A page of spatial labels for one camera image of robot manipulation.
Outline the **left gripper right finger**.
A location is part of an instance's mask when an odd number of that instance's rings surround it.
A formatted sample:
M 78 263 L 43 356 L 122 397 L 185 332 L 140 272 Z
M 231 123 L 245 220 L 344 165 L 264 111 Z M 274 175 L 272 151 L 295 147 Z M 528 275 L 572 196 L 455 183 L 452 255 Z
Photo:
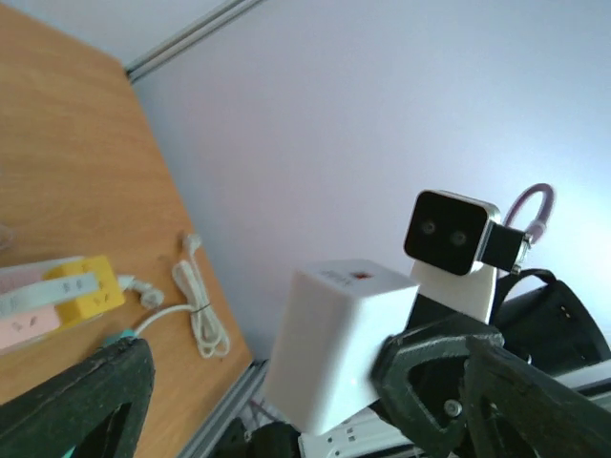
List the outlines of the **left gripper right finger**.
M 478 457 L 608 457 L 610 412 L 476 338 L 462 391 Z

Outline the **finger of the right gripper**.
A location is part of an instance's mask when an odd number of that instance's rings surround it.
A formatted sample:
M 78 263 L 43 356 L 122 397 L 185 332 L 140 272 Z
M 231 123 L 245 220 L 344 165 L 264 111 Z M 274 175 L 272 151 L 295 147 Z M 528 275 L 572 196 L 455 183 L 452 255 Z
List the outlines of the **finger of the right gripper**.
M 475 338 L 504 345 L 493 326 L 447 317 L 387 338 L 370 372 L 378 400 L 372 409 L 427 453 L 451 453 L 466 434 L 460 387 Z

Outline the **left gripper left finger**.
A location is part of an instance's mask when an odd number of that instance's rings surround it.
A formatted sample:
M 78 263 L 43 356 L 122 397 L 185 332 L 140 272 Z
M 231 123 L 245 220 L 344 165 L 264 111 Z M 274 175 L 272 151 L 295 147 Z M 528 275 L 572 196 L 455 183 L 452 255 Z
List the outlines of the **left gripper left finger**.
M 149 344 L 122 338 L 1 405 L 3 457 L 133 457 L 154 389 Z

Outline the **white usb charger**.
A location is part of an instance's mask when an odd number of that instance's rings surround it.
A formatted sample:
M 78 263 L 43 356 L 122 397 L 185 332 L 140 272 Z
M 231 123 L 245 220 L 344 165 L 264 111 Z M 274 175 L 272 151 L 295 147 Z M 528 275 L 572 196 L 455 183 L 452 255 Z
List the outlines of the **white usb charger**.
M 298 269 L 264 381 L 266 400 L 312 435 L 374 403 L 373 364 L 386 338 L 405 329 L 418 289 L 371 260 Z

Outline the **pink cube socket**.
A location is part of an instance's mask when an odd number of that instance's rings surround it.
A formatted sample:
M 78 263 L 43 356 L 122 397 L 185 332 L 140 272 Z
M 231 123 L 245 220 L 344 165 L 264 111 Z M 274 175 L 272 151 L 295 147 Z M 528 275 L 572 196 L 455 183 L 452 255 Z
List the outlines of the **pink cube socket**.
M 1 274 L 1 293 L 42 280 L 45 270 L 40 267 L 4 271 Z M 53 305 L 45 305 L 32 312 L 12 315 L 1 320 L 1 352 L 7 352 L 20 344 L 36 340 L 60 325 Z

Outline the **white round-corner adapter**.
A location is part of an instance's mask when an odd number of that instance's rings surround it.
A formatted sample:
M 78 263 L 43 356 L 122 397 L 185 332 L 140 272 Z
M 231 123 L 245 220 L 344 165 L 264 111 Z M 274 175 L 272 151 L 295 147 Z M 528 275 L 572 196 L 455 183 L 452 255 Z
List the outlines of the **white round-corner adapter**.
M 99 289 L 95 273 L 39 281 L 1 295 L 1 317 L 67 302 Z

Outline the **yellow cube socket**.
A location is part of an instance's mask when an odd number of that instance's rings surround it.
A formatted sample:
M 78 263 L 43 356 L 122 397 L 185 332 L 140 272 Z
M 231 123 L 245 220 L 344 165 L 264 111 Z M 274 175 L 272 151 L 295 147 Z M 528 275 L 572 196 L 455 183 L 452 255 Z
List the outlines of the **yellow cube socket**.
M 117 275 L 104 256 L 65 262 L 44 273 L 43 280 L 68 280 L 70 297 L 54 306 L 62 330 L 84 323 L 125 303 Z

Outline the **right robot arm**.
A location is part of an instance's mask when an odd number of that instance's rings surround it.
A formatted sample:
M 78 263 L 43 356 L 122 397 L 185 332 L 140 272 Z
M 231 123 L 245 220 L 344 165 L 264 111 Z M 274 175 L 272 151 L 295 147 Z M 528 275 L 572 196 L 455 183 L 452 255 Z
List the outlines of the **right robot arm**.
M 607 362 L 610 348 L 577 295 L 546 269 L 495 284 L 482 323 L 420 289 L 406 328 L 387 338 L 370 379 L 372 408 L 431 457 L 606 457 L 610 414 L 569 371 Z

